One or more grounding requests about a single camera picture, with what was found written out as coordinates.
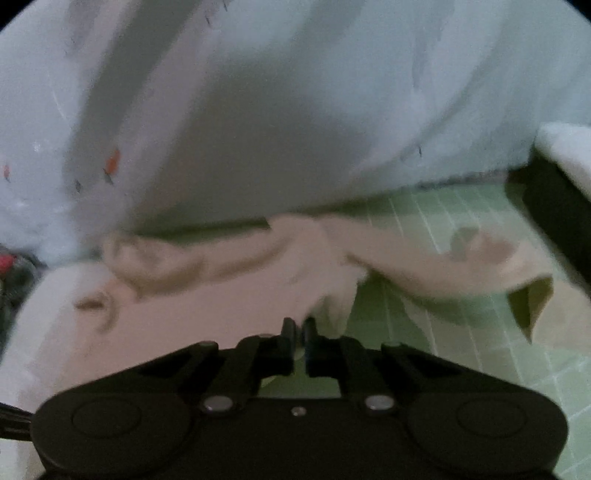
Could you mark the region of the pink beige garment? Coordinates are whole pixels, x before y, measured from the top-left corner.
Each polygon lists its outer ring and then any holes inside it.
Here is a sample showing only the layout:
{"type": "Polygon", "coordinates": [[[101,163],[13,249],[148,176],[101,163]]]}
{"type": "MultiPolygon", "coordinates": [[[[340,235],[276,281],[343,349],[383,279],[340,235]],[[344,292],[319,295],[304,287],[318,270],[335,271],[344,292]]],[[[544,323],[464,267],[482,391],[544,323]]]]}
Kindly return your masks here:
{"type": "Polygon", "coordinates": [[[438,254],[347,217],[283,215],[178,245],[115,234],[102,258],[47,275],[1,362],[5,479],[550,479],[562,409],[408,342],[416,357],[362,378],[310,377],[301,329],[348,336],[380,277],[408,317],[453,325],[464,302],[518,301],[517,329],[590,351],[590,299],[526,241],[463,229],[438,254]],[[222,376],[189,348],[300,329],[288,376],[222,376]]]}

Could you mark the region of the grey checked cloth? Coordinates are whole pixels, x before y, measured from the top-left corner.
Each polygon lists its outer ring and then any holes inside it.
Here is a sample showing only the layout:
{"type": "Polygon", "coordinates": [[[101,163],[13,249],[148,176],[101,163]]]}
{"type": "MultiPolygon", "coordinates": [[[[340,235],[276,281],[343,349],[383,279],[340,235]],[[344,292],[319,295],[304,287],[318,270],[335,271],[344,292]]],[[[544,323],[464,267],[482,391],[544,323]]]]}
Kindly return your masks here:
{"type": "Polygon", "coordinates": [[[15,257],[11,270],[1,276],[1,326],[8,327],[40,281],[46,265],[36,256],[1,248],[1,255],[15,257]]]}

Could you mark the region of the red cloth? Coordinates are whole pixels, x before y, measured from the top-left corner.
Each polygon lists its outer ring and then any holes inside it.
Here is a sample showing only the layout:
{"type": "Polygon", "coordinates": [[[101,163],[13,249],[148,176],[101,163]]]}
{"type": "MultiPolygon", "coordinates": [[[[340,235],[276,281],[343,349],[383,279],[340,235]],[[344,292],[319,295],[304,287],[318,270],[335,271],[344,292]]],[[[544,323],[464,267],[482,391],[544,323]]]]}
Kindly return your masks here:
{"type": "Polygon", "coordinates": [[[15,257],[10,254],[5,254],[0,256],[0,275],[6,275],[11,268],[13,267],[15,262],[15,257]]]}

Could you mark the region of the black and white object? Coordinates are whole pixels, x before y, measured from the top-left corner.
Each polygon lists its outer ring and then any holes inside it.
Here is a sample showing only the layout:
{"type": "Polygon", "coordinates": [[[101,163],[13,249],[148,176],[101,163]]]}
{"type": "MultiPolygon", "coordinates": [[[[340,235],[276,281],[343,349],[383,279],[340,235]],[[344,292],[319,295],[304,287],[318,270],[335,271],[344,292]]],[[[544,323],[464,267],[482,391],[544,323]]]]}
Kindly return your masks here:
{"type": "Polygon", "coordinates": [[[514,176],[529,216],[585,279],[590,279],[590,127],[542,124],[530,162],[514,176]]]}

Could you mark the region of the light blue carrot-print duvet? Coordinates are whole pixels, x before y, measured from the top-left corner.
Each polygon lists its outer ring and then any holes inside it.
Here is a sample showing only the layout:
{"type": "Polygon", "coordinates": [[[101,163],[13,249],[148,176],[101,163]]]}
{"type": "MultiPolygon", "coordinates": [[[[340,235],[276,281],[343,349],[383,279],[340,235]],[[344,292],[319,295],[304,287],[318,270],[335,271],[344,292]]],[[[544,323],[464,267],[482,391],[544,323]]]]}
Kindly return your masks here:
{"type": "Polygon", "coordinates": [[[1,241],[54,264],[504,170],[589,119],[564,1],[35,1],[1,32],[1,241]]]}

